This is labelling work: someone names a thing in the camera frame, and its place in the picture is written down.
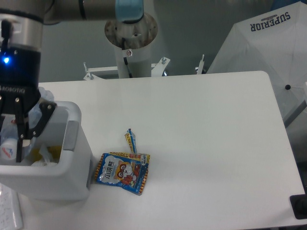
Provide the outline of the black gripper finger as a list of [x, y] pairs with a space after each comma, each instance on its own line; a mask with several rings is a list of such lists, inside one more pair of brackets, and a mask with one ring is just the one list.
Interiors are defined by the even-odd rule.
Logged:
[[4, 108], [4, 96], [0, 96], [0, 131], [3, 130], [3, 128], [5, 127], [5, 119], [13, 119], [13, 115], [11, 114], [6, 114], [3, 112]]
[[57, 108], [57, 104], [53, 101], [39, 101], [37, 105], [38, 107], [33, 107], [33, 112], [28, 116], [22, 102], [15, 102], [15, 122], [18, 132], [16, 162], [21, 162], [23, 159], [23, 144], [41, 135]]

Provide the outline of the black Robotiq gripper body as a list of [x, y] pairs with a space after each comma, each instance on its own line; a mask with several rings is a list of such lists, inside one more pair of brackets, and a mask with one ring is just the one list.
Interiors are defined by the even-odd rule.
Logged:
[[0, 112], [27, 116], [39, 100], [41, 53], [15, 46], [0, 48]]

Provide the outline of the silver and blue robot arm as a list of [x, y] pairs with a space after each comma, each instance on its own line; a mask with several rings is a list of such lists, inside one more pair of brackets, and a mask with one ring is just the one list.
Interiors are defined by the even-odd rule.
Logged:
[[3, 0], [0, 3], [0, 113], [17, 124], [16, 162], [23, 144], [40, 136], [56, 104], [38, 89], [43, 26], [78, 20], [135, 23], [141, 0]]

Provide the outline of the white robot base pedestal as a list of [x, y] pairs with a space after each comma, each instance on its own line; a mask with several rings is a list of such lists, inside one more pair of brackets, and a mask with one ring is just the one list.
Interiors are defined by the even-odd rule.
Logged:
[[105, 35], [114, 48], [120, 79], [152, 75], [151, 45], [157, 33], [157, 22], [148, 13], [137, 22], [107, 21]]

